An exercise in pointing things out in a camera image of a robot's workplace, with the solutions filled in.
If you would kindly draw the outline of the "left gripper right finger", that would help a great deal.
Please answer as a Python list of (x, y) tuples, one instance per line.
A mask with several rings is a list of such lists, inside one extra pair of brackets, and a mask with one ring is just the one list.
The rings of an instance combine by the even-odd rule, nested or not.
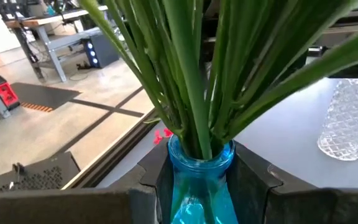
[(237, 141), (226, 173), (239, 223), (358, 224), (358, 189), (319, 188)]

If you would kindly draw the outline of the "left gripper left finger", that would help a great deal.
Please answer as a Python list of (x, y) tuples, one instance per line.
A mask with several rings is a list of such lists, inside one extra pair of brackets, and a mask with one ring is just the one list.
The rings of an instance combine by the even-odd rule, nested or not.
[(0, 194), (0, 223), (169, 223), (172, 190), (163, 140), (108, 187)]

